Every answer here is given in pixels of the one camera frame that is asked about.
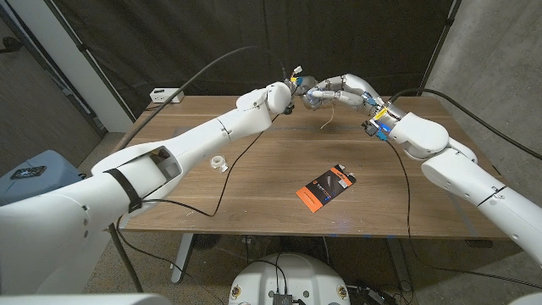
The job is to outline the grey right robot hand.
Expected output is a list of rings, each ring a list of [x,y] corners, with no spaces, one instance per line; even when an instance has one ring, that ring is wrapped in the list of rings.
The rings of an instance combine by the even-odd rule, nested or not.
[[[391,132],[406,115],[391,102],[386,102],[371,85],[356,75],[345,74],[317,82],[314,88],[300,96],[305,106],[317,110],[344,103],[368,116],[362,127],[370,136],[378,131]]]

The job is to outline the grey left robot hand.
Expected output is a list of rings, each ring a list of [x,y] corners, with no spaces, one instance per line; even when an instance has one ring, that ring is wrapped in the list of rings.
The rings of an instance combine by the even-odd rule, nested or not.
[[[295,76],[290,78],[293,96],[305,95],[310,89],[314,88],[318,82],[313,76]]]

